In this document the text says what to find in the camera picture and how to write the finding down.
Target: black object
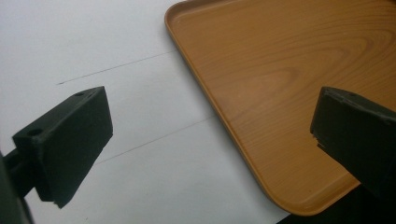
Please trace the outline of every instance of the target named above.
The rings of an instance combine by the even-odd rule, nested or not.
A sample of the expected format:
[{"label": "black object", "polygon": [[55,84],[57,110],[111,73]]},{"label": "black object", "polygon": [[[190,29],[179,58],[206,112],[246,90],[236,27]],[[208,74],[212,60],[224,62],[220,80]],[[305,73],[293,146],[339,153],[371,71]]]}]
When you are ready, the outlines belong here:
[{"label": "black object", "polygon": [[290,215],[279,224],[396,223],[396,113],[356,93],[323,87],[311,133],[361,186],[320,214]]},{"label": "black object", "polygon": [[311,133],[374,196],[396,201],[396,113],[358,94],[324,87]]},{"label": "black object", "polygon": [[33,223],[30,211],[23,198],[20,198],[12,183],[0,153],[0,223],[30,224]]},{"label": "black object", "polygon": [[17,148],[4,157],[3,181],[20,199],[35,187],[42,201],[62,208],[112,134],[105,88],[76,93],[13,136]]}]

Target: dark gray bracket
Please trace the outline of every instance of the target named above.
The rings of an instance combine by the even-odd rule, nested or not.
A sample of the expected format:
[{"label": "dark gray bracket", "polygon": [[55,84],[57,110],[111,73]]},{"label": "dark gray bracket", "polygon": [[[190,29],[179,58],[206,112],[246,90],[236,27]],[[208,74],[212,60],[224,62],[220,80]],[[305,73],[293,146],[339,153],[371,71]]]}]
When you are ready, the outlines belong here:
[{"label": "dark gray bracket", "polygon": [[42,201],[65,206],[113,134],[104,87],[76,93],[13,136],[4,157],[23,198],[33,187]]},{"label": "dark gray bracket", "polygon": [[324,87],[311,133],[374,196],[396,201],[396,113],[356,93]]}]

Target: wood grain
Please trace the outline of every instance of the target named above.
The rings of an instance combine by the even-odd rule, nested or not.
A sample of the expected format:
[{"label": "wood grain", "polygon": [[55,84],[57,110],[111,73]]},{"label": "wood grain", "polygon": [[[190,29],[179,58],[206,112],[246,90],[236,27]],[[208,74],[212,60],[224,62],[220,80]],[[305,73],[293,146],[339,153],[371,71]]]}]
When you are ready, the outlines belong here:
[{"label": "wood grain", "polygon": [[319,213],[359,182],[309,132],[322,86],[396,110],[396,3],[192,0],[165,17],[265,193]]}]

